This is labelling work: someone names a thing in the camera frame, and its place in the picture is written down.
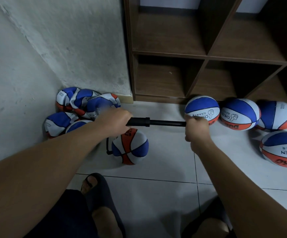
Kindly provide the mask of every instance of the baseboard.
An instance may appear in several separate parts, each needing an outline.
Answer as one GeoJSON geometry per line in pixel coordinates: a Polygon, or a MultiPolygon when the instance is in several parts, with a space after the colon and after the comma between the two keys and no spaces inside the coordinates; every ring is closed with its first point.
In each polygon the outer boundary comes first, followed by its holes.
{"type": "Polygon", "coordinates": [[[119,98],[121,103],[134,103],[134,99],[132,96],[118,95],[118,98],[119,98]]]}

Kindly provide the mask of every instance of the hand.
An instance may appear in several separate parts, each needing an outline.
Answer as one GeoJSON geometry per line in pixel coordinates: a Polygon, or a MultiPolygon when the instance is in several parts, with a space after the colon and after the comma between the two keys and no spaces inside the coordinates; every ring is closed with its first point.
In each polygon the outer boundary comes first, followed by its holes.
{"type": "Polygon", "coordinates": [[[209,122],[203,117],[184,116],[186,121],[185,140],[191,142],[192,150],[197,154],[203,146],[213,144],[209,134],[209,122]]]}
{"type": "Polygon", "coordinates": [[[94,124],[107,137],[124,134],[130,127],[126,126],[132,114],[123,108],[108,108],[103,111],[94,124]]]}

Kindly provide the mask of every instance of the inflated basketball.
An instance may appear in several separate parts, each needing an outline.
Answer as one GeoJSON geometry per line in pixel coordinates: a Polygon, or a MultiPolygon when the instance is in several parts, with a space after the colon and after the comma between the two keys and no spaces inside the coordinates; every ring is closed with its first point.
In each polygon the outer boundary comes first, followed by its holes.
{"type": "Polygon", "coordinates": [[[184,112],[190,116],[203,117],[212,125],[220,116],[220,106],[209,96],[196,96],[186,104],[184,112]]]}
{"type": "Polygon", "coordinates": [[[115,94],[102,94],[88,101],[86,114],[90,119],[96,119],[97,116],[106,108],[120,108],[120,100],[115,94]]]}
{"type": "Polygon", "coordinates": [[[147,155],[149,142],[144,133],[136,128],[130,128],[113,140],[111,149],[113,155],[123,164],[134,165],[147,155]]]}
{"type": "Polygon", "coordinates": [[[49,138],[64,134],[67,127],[74,121],[79,120],[78,116],[67,112],[58,112],[46,118],[45,130],[49,138]]]}
{"type": "Polygon", "coordinates": [[[73,97],[73,95],[78,92],[79,88],[77,87],[70,87],[70,88],[64,88],[62,89],[58,95],[57,100],[55,102],[56,106],[64,112],[72,111],[72,106],[70,104],[70,100],[73,97]]]}
{"type": "Polygon", "coordinates": [[[265,131],[287,129],[287,103],[265,101],[259,105],[261,118],[257,128],[265,131]]]}
{"type": "Polygon", "coordinates": [[[78,115],[89,118],[89,116],[86,114],[86,111],[84,110],[87,102],[93,98],[96,98],[97,96],[100,96],[100,93],[90,90],[90,89],[81,89],[77,92],[75,92],[70,99],[70,104],[78,115]]]}
{"type": "Polygon", "coordinates": [[[71,132],[79,127],[82,127],[84,124],[87,124],[89,122],[92,122],[92,120],[79,120],[79,121],[76,121],[72,124],[70,124],[69,127],[67,127],[65,133],[68,133],[68,132],[71,132]]]}
{"type": "Polygon", "coordinates": [[[225,103],[221,109],[222,122],[234,130],[251,129],[258,123],[259,119],[259,107],[249,99],[233,99],[225,103]]]}
{"type": "Polygon", "coordinates": [[[287,131],[276,131],[264,136],[260,151],[270,162],[287,167],[287,131]]]}

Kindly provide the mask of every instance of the black slide sandal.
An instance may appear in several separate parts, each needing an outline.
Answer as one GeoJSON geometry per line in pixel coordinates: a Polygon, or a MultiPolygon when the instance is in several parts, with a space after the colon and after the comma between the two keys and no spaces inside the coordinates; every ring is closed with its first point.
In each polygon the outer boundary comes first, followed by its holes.
{"type": "Polygon", "coordinates": [[[89,176],[87,176],[85,179],[87,184],[91,187],[91,190],[85,194],[88,210],[90,212],[93,212],[94,210],[103,206],[111,209],[116,218],[118,227],[122,232],[123,238],[126,238],[125,227],[115,208],[114,201],[111,197],[110,190],[105,178],[99,173],[92,173],[89,176]],[[93,176],[97,180],[97,185],[95,185],[94,187],[87,180],[89,176],[93,176]]]}
{"type": "Polygon", "coordinates": [[[181,238],[191,238],[192,235],[197,232],[202,222],[207,218],[216,218],[228,223],[228,216],[219,197],[216,197],[199,217],[188,224],[188,226],[182,232],[181,238]]]}

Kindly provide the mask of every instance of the floor tile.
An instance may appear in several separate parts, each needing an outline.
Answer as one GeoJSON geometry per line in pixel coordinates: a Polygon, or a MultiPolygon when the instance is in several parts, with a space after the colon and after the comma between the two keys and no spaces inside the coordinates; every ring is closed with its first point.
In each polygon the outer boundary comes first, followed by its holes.
{"type": "MultiPolygon", "coordinates": [[[[220,122],[210,127],[215,144],[261,188],[287,190],[287,168],[265,160],[259,150],[260,140],[267,133],[257,129],[235,131],[220,122]]],[[[195,155],[197,182],[211,184],[211,180],[195,155]]]]}
{"type": "MultiPolygon", "coordinates": [[[[68,188],[80,190],[86,175],[68,188]]],[[[180,237],[199,215],[197,184],[105,177],[129,238],[180,237]]]]}
{"type": "MultiPolygon", "coordinates": [[[[274,198],[279,204],[287,209],[287,190],[263,189],[268,195],[274,198]]],[[[203,212],[217,196],[213,185],[198,184],[200,210],[203,212]]]]}
{"type": "MultiPolygon", "coordinates": [[[[134,117],[183,121],[183,105],[134,102],[122,104],[122,107],[131,111],[134,117]]],[[[144,132],[149,140],[148,155],[141,163],[133,166],[117,163],[113,155],[106,154],[104,141],[84,160],[77,173],[98,172],[106,176],[196,183],[194,154],[184,139],[184,127],[137,128],[144,132]]]]}

